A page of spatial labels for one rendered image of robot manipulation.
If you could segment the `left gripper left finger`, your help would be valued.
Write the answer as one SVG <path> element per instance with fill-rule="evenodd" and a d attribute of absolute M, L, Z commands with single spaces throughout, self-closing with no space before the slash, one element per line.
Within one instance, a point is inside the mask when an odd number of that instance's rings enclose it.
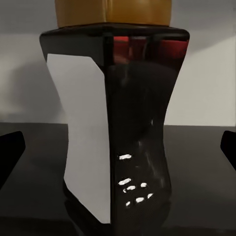
<path fill-rule="evenodd" d="M 26 149 L 22 131 L 0 136 L 0 189 Z"/>

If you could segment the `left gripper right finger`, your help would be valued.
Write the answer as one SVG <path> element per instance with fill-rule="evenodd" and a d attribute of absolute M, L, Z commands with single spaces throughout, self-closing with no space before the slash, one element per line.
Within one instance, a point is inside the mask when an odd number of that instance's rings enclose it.
<path fill-rule="evenodd" d="M 224 131 L 220 148 L 236 170 L 236 133 Z"/>

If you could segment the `bottle of coffee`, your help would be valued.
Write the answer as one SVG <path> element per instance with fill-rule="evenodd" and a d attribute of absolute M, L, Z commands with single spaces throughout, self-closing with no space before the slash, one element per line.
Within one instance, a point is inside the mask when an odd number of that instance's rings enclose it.
<path fill-rule="evenodd" d="M 130 236 L 171 196 L 163 126 L 190 41 L 172 0 L 55 0 L 39 37 L 65 111 L 62 190 L 101 236 Z"/>

